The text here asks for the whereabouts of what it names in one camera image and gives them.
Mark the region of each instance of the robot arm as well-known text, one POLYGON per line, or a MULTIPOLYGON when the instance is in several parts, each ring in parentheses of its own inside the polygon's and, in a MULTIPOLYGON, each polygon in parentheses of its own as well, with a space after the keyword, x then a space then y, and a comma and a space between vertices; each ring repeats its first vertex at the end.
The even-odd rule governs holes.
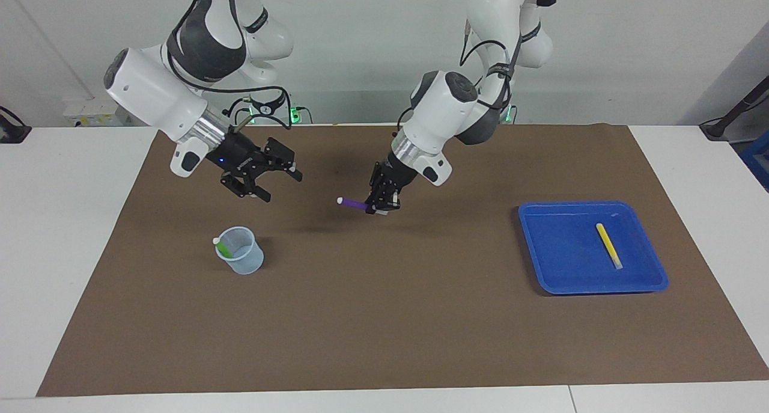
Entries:
POLYGON ((283 170, 301 181, 294 152, 271 138, 264 149, 257 147, 199 95, 235 72, 271 84, 275 71, 261 60, 286 57, 292 48, 285 27, 267 17, 259 0, 194 0, 164 44, 121 51, 105 74, 105 89, 176 142, 171 156, 176 175, 188 177, 209 159, 223 169, 220 182, 230 191, 269 201, 256 178, 283 170))
POLYGON ((491 138, 510 102, 514 66, 540 67, 552 52, 539 15, 540 7, 555 2, 469 0, 465 43, 472 38, 470 52, 478 51, 488 71, 478 89, 459 73, 435 71, 423 76, 412 92, 414 115, 395 135, 385 161, 374 165, 368 213, 400 208, 399 194, 417 174, 442 185, 451 175, 451 164, 442 152, 452 137, 465 145, 491 138))

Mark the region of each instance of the green light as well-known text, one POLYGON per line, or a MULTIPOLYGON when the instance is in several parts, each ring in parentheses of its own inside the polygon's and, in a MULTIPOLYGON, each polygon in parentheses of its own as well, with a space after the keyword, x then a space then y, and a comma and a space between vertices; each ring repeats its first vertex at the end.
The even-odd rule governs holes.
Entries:
POLYGON ((296 107, 291 107, 290 117, 291 117, 291 124, 302 122, 302 113, 297 111, 296 107))

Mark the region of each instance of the purple pen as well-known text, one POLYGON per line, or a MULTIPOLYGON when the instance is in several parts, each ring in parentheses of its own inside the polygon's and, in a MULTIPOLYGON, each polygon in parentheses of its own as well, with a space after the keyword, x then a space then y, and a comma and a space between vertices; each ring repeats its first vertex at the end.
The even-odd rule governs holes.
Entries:
MULTIPOLYGON (((353 209, 363 210, 363 211, 366 211, 366 209, 368 208, 368 205, 366 205, 365 203, 362 203, 360 201, 355 201, 355 200, 348 200, 344 197, 338 197, 337 204, 339 204, 340 206, 351 207, 353 209)), ((376 214, 386 215, 387 212, 376 210, 376 214)))

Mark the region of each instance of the plastic cup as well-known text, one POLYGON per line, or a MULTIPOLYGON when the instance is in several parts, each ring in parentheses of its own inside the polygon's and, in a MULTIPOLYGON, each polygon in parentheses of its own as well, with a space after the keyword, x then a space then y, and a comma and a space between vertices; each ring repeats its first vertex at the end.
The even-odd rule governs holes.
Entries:
POLYGON ((256 243, 252 230, 246 227, 231 227, 219 235, 220 242, 233 254, 228 258, 214 247, 216 255, 228 263, 237 274, 252 274, 264 263, 264 252, 256 243))

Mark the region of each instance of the blue tray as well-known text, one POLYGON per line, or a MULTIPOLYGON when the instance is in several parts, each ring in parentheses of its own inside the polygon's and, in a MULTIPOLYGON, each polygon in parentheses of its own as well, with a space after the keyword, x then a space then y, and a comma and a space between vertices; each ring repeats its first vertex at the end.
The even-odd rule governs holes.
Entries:
POLYGON ((536 278, 553 295, 659 292, 667 274, 632 208, 621 201, 527 203, 518 211, 536 278), (595 225, 604 224, 617 270, 595 225))

